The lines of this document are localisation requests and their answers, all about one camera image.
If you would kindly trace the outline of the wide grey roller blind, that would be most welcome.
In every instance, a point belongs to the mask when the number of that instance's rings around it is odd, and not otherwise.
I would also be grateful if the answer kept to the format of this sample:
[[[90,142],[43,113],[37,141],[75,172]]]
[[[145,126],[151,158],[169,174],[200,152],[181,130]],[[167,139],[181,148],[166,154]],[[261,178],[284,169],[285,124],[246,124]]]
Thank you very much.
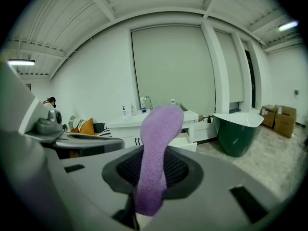
[[[215,111],[215,80],[200,27],[158,26],[132,32],[138,93],[155,106],[172,100],[199,115]]]

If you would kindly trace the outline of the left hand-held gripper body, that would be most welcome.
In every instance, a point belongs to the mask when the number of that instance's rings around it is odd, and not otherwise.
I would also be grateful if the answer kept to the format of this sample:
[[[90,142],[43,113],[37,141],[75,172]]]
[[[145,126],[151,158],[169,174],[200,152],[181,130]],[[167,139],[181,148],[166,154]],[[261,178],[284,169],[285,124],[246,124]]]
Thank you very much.
[[[26,137],[32,138],[40,143],[53,143],[64,133],[63,126],[55,121],[39,118],[35,127],[25,133]]]

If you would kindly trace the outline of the narrow grey roller blind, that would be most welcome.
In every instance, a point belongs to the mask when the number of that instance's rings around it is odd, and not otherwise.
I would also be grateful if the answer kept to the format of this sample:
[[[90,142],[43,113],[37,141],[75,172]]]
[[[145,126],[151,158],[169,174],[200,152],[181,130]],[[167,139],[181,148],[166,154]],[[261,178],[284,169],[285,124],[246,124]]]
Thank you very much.
[[[230,102],[244,101],[244,85],[238,52],[230,34],[215,30],[223,51],[229,80]]]

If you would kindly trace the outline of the dark green bathtub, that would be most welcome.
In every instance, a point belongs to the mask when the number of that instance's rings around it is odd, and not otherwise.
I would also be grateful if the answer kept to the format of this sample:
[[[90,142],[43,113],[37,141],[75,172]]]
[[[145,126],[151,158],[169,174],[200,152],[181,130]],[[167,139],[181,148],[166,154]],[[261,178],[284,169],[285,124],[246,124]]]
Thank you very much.
[[[247,112],[213,114],[218,142],[231,157],[242,157],[250,148],[264,118]]]

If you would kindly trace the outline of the purple cloth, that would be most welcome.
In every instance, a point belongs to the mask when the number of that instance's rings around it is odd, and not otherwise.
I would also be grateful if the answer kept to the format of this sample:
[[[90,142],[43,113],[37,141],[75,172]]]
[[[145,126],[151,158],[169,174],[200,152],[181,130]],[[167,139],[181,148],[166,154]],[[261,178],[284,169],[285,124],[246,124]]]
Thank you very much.
[[[182,109],[171,104],[155,107],[141,124],[143,155],[134,193],[138,214],[152,217],[162,206],[162,194],[167,189],[164,154],[170,142],[180,134],[183,120]]]

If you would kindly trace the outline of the brown cardboard box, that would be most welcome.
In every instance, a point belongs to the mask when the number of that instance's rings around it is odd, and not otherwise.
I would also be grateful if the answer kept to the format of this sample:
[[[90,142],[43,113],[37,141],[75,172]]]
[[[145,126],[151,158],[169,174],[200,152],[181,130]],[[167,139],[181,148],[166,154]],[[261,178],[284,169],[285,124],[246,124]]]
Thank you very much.
[[[275,115],[274,131],[291,138],[296,123],[296,109],[287,106],[278,106]]]
[[[277,105],[264,105],[261,108],[260,115],[263,117],[262,124],[269,128],[274,127],[275,116],[277,113]]]

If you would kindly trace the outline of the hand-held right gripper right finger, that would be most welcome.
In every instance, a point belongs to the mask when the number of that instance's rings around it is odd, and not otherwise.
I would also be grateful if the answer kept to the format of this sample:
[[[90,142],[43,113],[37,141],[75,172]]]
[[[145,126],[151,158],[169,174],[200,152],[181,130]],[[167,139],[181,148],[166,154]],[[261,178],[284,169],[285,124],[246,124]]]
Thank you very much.
[[[185,149],[173,150],[203,171],[198,188],[165,200],[153,216],[138,215],[142,231],[264,231],[285,207],[266,186],[234,164]]]

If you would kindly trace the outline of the orange cushion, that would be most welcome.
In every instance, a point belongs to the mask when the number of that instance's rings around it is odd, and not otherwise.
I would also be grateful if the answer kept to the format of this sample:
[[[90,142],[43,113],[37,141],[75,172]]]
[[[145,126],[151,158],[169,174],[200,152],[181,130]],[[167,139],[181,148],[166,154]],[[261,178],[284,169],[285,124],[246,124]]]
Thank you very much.
[[[81,127],[81,130],[78,131],[77,129],[74,129],[71,131],[72,133],[81,133],[81,134],[87,134],[87,135],[94,135],[94,128],[93,128],[93,119],[90,118],[88,121],[86,121],[83,126]]]

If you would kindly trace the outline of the white low shelf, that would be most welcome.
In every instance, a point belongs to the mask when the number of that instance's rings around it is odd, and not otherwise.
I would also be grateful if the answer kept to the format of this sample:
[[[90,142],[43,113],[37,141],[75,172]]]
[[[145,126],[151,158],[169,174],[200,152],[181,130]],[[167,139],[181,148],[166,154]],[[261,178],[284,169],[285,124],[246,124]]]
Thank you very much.
[[[194,125],[194,142],[207,141],[217,137],[217,132],[213,122],[200,121]]]

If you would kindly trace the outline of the pale green cushion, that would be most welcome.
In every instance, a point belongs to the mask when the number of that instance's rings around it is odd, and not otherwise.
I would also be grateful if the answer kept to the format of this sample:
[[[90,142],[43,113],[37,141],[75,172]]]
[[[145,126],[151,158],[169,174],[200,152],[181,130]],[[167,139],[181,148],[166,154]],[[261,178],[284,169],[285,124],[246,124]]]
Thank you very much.
[[[70,116],[69,122],[68,122],[68,128],[70,131],[77,129],[78,131],[81,130],[81,127],[86,121],[84,119],[81,119],[79,117],[76,117],[74,115]]]

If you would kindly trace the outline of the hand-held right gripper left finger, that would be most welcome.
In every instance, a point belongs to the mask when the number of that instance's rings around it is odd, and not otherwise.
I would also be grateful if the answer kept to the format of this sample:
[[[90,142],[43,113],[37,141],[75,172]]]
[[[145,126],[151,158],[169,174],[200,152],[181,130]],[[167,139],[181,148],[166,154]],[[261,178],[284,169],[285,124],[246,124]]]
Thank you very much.
[[[73,231],[136,231],[139,224],[135,213],[132,225],[115,219],[116,214],[129,210],[129,196],[114,192],[104,181],[104,166],[133,149],[106,154],[59,159],[55,150],[45,148],[55,188],[69,214]]]

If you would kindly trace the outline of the white vanity cabinet with sink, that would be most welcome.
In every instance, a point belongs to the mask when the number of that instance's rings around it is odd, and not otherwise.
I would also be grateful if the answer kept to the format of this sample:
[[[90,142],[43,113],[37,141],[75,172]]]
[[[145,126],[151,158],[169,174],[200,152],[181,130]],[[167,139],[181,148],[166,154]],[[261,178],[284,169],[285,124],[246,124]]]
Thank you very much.
[[[113,138],[122,139],[125,143],[125,147],[135,146],[135,139],[140,139],[140,145],[142,145],[141,136],[140,136],[140,127],[143,120],[149,115],[150,110],[147,110],[146,113],[138,111],[135,116],[119,117],[111,122],[107,123],[107,127],[110,129],[111,135]],[[193,111],[184,112],[184,121],[182,128],[187,129],[191,140],[193,141],[194,136],[194,125],[197,123],[198,114]]]

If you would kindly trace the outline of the ceiling tube light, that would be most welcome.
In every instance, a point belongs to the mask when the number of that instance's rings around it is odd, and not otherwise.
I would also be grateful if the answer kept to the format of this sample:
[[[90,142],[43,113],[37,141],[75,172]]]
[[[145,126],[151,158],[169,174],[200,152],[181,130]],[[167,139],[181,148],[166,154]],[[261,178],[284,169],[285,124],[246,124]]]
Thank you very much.
[[[279,27],[279,31],[286,31],[286,30],[289,30],[289,29],[297,27],[297,26],[298,26],[297,21],[291,21],[291,22],[288,22],[286,24],[281,25]]]
[[[27,60],[27,59],[10,59],[7,62],[11,66],[34,66],[34,60]]]

